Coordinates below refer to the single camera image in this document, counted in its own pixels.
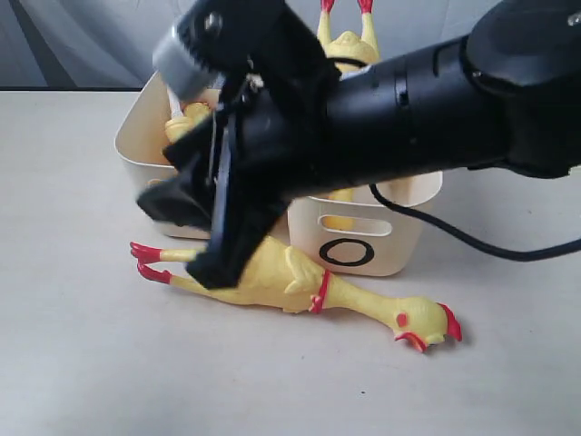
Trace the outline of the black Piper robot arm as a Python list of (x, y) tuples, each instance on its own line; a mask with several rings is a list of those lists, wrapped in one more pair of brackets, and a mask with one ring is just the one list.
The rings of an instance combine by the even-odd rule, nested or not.
[(580, 4), (502, 1), (468, 34), (343, 74), (283, 1), (198, 1), (153, 64), (216, 111), (168, 146), (153, 220), (209, 233), (187, 272), (236, 285), (291, 202), (466, 167), (556, 179), (580, 163)]

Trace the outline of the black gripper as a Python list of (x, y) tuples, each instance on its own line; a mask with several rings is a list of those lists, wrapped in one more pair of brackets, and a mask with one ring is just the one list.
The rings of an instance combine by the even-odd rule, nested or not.
[(164, 149), (177, 174), (144, 189), (136, 203), (157, 223), (211, 234), (188, 262), (188, 274), (206, 289), (236, 287), (288, 209), (299, 187), (291, 172), (309, 167), (322, 97), (335, 81), (335, 65), (306, 82), (259, 89), (232, 75), (220, 108)]

